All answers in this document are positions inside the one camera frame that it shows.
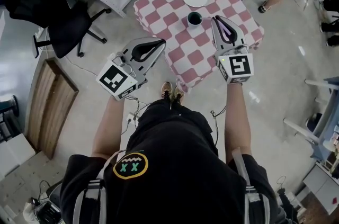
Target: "white cabinet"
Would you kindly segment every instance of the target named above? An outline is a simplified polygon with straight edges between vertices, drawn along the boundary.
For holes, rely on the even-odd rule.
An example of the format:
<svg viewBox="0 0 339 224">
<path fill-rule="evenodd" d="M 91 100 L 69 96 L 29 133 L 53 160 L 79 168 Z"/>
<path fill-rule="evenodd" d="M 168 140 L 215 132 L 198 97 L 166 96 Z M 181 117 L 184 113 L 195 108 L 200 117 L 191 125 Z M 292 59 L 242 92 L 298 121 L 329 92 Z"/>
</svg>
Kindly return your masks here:
<svg viewBox="0 0 339 224">
<path fill-rule="evenodd" d="M 331 214 L 339 203 L 339 184 L 324 168 L 315 165 L 305 177 L 304 183 L 316 196 L 328 214 Z"/>
</svg>

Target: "wooden board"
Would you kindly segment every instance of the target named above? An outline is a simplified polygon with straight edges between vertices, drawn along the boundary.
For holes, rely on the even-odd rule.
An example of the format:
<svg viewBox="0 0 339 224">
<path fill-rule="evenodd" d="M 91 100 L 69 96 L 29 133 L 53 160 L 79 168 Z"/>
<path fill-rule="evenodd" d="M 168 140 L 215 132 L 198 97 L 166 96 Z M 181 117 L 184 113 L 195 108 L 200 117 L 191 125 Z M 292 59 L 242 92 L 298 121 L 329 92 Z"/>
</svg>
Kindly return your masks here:
<svg viewBox="0 0 339 224">
<path fill-rule="evenodd" d="M 40 129 L 47 100 L 57 75 L 45 61 L 42 65 L 37 84 L 34 89 L 29 115 L 27 138 L 33 147 L 39 149 Z"/>
<path fill-rule="evenodd" d="M 68 112 L 78 94 L 78 89 L 54 61 L 49 60 L 47 64 L 57 74 L 57 78 L 43 115 L 39 148 L 49 159 L 52 159 Z"/>
</svg>

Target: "pink checkered tablecloth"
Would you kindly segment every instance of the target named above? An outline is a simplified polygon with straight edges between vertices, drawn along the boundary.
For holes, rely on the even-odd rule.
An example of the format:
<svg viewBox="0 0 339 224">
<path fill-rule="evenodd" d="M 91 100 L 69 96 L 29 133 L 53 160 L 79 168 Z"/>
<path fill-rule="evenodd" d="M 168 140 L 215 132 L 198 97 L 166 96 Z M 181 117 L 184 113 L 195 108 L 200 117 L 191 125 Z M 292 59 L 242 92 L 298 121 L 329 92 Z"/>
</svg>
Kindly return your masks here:
<svg viewBox="0 0 339 224">
<path fill-rule="evenodd" d="M 213 54 L 211 17 L 225 16 L 239 25 L 250 48 L 257 49 L 264 29 L 258 25 L 241 0 L 208 0 L 204 7 L 187 6 L 183 0 L 137 0 L 135 14 L 141 26 L 167 45 L 165 58 L 185 92 L 217 69 Z M 197 28 L 188 28 L 186 17 L 199 12 L 205 18 Z"/>
</svg>

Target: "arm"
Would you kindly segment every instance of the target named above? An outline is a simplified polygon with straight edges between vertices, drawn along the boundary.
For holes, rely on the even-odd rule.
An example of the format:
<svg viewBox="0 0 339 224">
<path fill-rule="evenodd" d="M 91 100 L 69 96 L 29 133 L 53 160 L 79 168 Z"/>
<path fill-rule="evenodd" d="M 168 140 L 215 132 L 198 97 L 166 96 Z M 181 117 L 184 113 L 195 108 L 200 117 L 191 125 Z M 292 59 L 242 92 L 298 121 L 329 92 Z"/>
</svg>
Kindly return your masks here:
<svg viewBox="0 0 339 224">
<path fill-rule="evenodd" d="M 227 110 L 225 118 L 226 162 L 232 160 L 232 151 L 240 148 L 242 154 L 252 155 L 251 129 L 249 128 L 243 88 L 241 84 L 227 87 Z"/>
<path fill-rule="evenodd" d="M 97 129 L 92 157 L 108 159 L 120 148 L 124 100 L 110 97 Z"/>
</svg>

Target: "gray floor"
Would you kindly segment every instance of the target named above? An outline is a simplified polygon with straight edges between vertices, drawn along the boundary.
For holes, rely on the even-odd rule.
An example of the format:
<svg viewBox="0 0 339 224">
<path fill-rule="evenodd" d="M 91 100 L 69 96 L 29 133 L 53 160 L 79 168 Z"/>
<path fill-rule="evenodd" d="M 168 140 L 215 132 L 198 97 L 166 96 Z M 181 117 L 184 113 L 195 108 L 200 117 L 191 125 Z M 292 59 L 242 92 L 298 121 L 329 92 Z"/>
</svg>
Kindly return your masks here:
<svg viewBox="0 0 339 224">
<path fill-rule="evenodd" d="M 0 9 L 0 16 L 3 12 L 5 24 L 0 38 L 0 100 L 16 96 L 20 112 L 18 121 L 23 129 L 29 91 L 38 63 L 31 47 L 31 39 L 38 26 L 11 19 L 6 9 Z"/>
<path fill-rule="evenodd" d="M 69 113 L 56 150 L 56 160 L 67 164 L 72 154 L 91 153 L 92 141 L 109 95 L 95 81 L 95 76 L 81 68 L 99 73 L 106 57 L 120 51 L 131 39 L 147 36 L 136 21 L 133 0 L 126 8 L 127 17 L 122 19 L 112 13 L 96 21 L 107 36 L 102 45 L 86 36 L 83 40 L 85 57 L 77 58 L 73 50 L 60 60 L 64 71 L 79 88 L 79 95 Z M 252 130 L 252 148 L 256 160 L 266 168 L 273 188 L 277 179 L 285 175 L 286 188 L 295 190 L 313 164 L 309 158 L 310 145 L 282 122 L 288 117 L 304 124 L 305 119 L 320 107 L 314 102 L 320 93 L 328 97 L 326 90 L 318 91 L 304 83 L 305 78 L 321 80 L 337 75 L 339 48 L 326 47 L 319 31 L 319 18 L 313 0 L 297 3 L 283 0 L 265 14 L 257 7 L 263 0 L 244 0 L 254 19 L 265 29 L 265 37 L 259 50 L 253 51 L 255 76 L 245 83 L 244 93 Z M 100 8 L 96 3 L 92 10 Z M 161 58 L 147 75 L 148 84 L 134 95 L 145 103 L 159 98 L 164 81 L 175 81 L 164 58 Z M 184 104 L 201 112 L 214 129 L 211 110 L 220 111 L 226 103 L 227 86 L 219 72 L 209 75 L 185 97 Z M 125 102 L 125 117 L 136 110 L 136 103 Z M 221 135 L 218 141 L 220 158 L 225 159 L 222 129 L 224 118 L 218 118 Z M 123 135 L 122 147 L 126 146 L 133 132 L 130 125 Z"/>
</svg>

